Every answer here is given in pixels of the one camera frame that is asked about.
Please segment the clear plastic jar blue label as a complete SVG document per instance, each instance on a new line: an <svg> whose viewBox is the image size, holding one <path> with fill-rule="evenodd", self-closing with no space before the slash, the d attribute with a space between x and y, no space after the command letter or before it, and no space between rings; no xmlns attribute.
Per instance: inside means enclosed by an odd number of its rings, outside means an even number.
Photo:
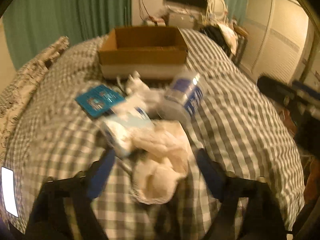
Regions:
<svg viewBox="0 0 320 240"><path fill-rule="evenodd" d="M198 72L177 74L164 92L158 106L162 119L179 121L182 126L190 123L207 91L207 85Z"/></svg>

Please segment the chair with jackets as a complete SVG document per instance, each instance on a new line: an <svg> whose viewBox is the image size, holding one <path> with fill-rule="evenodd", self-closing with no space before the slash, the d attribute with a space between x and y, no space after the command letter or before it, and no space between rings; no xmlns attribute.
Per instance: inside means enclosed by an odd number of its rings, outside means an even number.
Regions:
<svg viewBox="0 0 320 240"><path fill-rule="evenodd" d="M200 32L219 45L236 66L240 65L248 42L248 31L233 23L215 23L200 28Z"/></svg>

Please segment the white cream plastic bag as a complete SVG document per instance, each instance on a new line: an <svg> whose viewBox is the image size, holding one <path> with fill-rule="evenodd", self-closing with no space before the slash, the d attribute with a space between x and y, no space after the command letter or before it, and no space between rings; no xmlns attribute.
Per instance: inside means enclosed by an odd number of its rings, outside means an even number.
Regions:
<svg viewBox="0 0 320 240"><path fill-rule="evenodd" d="M188 137L178 121L156 120L132 138L138 155L132 171L132 195L140 203L169 202L178 182L188 175L192 154Z"/></svg>

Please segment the white louvered wardrobe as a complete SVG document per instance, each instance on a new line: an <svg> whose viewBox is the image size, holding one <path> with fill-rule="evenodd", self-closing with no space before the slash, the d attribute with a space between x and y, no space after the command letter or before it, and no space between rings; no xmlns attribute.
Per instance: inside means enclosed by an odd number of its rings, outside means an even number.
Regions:
<svg viewBox="0 0 320 240"><path fill-rule="evenodd" d="M240 68L253 80L268 75L290 83L305 47L309 18L296 0L248 0L248 31Z"/></svg>

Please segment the blue tissue pack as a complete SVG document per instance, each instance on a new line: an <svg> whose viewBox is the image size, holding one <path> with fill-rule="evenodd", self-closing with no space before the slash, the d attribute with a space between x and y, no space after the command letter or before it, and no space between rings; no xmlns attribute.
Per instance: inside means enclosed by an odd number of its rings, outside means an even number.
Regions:
<svg viewBox="0 0 320 240"><path fill-rule="evenodd" d="M134 150L132 138L136 133L154 125L141 108L103 117L100 130L120 159L128 157Z"/></svg>

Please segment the green curtain left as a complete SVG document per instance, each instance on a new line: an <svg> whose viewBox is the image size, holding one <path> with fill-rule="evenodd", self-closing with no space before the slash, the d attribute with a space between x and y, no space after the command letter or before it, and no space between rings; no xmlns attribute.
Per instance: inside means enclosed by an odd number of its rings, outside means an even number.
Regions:
<svg viewBox="0 0 320 240"><path fill-rule="evenodd" d="M13 0L3 24L19 70L61 36L75 45L131 24L131 0Z"/></svg>

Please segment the grey checkered duvet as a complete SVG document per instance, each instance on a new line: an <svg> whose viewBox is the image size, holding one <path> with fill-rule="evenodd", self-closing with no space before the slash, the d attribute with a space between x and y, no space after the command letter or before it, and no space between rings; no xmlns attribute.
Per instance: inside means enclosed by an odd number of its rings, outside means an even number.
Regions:
<svg viewBox="0 0 320 240"><path fill-rule="evenodd" d="M186 67L200 73L206 96L187 128L193 151L205 148L212 160L246 179L264 177L278 198L287 230L304 205L303 168L298 148L268 98L259 92L222 49L203 34L183 29ZM24 111L5 133L1 165L15 176L18 215L1 218L24 231L33 201L48 178L69 178L99 159L105 148L98 120L90 119L75 97L105 82L97 37L68 48L35 85ZM93 211L109 239L201 239L220 204L208 192L195 159L166 205L144 205L131 195L133 161L117 159Z"/></svg>

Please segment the teal blister card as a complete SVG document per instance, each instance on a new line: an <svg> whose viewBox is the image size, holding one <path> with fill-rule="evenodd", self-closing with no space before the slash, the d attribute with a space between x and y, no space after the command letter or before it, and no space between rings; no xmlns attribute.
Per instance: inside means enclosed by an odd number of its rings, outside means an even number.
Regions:
<svg viewBox="0 0 320 240"><path fill-rule="evenodd" d="M112 107L125 101L125 98L105 85L99 85L78 95L75 100L88 116L95 119L113 113Z"/></svg>

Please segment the lit smartphone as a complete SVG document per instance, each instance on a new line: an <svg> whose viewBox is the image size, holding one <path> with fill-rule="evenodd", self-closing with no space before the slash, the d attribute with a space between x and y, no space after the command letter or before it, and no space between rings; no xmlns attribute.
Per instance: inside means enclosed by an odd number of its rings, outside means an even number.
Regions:
<svg viewBox="0 0 320 240"><path fill-rule="evenodd" d="M8 213L14 217L18 217L15 190L14 190L14 173L12 170L2 167L1 168L2 179L2 192L4 199L4 206Z"/></svg>

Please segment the floral patterned pillow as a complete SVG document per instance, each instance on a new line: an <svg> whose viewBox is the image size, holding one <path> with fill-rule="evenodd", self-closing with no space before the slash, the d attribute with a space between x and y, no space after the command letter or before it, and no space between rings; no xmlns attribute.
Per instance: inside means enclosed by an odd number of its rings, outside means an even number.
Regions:
<svg viewBox="0 0 320 240"><path fill-rule="evenodd" d="M49 67L69 47L69 39L61 36L18 70L11 83L1 92L1 161L4 160L20 115L25 110Z"/></svg>

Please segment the brown cardboard box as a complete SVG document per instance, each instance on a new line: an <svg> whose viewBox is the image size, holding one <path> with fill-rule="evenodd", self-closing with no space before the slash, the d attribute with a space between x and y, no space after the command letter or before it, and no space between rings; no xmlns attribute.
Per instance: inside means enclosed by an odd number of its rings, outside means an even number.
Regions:
<svg viewBox="0 0 320 240"><path fill-rule="evenodd" d="M114 28L98 51L104 78L137 71L148 80L170 80L185 67L188 46L176 27Z"/></svg>

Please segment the white rabbit figurine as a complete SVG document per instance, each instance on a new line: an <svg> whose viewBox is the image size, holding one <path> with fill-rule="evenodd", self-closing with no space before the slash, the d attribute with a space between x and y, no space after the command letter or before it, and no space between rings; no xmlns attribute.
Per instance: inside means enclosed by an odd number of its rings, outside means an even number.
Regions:
<svg viewBox="0 0 320 240"><path fill-rule="evenodd" d="M127 95L132 95L136 92L147 90L150 90L150 88L140 79L139 72L134 71L128 76L127 82L125 84L125 92Z"/></svg>

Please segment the white oval vanity mirror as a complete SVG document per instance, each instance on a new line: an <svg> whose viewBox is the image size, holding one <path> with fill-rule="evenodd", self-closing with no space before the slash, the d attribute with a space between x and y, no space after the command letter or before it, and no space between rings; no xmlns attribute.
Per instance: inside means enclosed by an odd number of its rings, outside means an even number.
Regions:
<svg viewBox="0 0 320 240"><path fill-rule="evenodd" d="M210 0L206 16L211 21L223 21L227 16L227 5L224 0Z"/></svg>

